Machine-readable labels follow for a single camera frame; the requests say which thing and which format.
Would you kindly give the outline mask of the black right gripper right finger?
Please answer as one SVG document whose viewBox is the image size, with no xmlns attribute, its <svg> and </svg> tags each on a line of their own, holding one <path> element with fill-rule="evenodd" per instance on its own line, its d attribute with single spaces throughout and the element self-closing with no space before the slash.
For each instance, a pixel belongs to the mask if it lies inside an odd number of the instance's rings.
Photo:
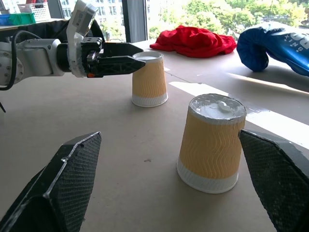
<svg viewBox="0 0 309 232">
<path fill-rule="evenodd" d="M 290 141 L 241 129 L 254 189 L 278 232 L 309 230 L 309 160 Z"/>
</svg>

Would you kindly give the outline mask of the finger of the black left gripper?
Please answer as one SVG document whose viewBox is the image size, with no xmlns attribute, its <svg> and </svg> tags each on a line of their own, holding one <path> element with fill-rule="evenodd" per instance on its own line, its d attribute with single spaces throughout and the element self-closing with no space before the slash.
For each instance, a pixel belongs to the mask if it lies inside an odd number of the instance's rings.
<svg viewBox="0 0 309 232">
<path fill-rule="evenodd" d="M 118 56 L 130 56 L 132 57 L 136 53 L 143 52 L 144 50 L 131 44 L 131 43 L 108 43 L 103 44 L 100 56 L 103 58 L 118 57 Z"/>
<path fill-rule="evenodd" d="M 97 65 L 97 77 L 131 74 L 140 70 L 145 65 L 145 61 L 130 56 L 99 58 Z"/>
</svg>

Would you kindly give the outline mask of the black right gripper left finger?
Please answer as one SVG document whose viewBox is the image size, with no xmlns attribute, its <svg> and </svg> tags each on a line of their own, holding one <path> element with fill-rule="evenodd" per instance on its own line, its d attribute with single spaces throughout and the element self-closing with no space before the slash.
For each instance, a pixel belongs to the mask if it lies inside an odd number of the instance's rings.
<svg viewBox="0 0 309 232">
<path fill-rule="evenodd" d="M 101 133 L 60 146 L 27 183 L 2 220 L 2 232 L 78 232 L 93 191 Z"/>
</svg>

